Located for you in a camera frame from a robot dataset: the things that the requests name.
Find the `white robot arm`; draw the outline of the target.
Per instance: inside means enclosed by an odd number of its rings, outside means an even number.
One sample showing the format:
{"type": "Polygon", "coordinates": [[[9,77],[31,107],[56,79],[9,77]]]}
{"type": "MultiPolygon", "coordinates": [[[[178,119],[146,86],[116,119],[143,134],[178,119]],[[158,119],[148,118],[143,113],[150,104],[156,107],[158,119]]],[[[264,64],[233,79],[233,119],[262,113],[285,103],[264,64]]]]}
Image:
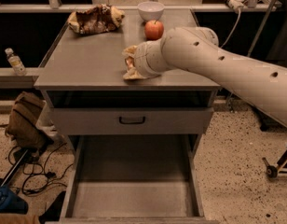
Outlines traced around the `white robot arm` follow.
{"type": "Polygon", "coordinates": [[[176,27],[122,51],[125,79],[181,69],[204,76],[287,128],[287,68],[226,51],[206,27],[176,27]]]}

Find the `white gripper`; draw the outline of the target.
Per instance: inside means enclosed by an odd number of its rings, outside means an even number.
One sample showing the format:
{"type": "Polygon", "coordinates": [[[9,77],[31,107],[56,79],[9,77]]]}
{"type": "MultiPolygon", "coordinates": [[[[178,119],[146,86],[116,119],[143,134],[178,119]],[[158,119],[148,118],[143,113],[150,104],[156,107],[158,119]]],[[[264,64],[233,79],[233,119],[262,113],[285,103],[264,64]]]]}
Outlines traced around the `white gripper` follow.
{"type": "Polygon", "coordinates": [[[170,68],[161,53],[160,39],[156,41],[146,41],[138,47],[129,46],[122,51],[125,58],[134,57],[134,65],[123,76],[125,80],[140,80],[162,75],[170,68]]]}

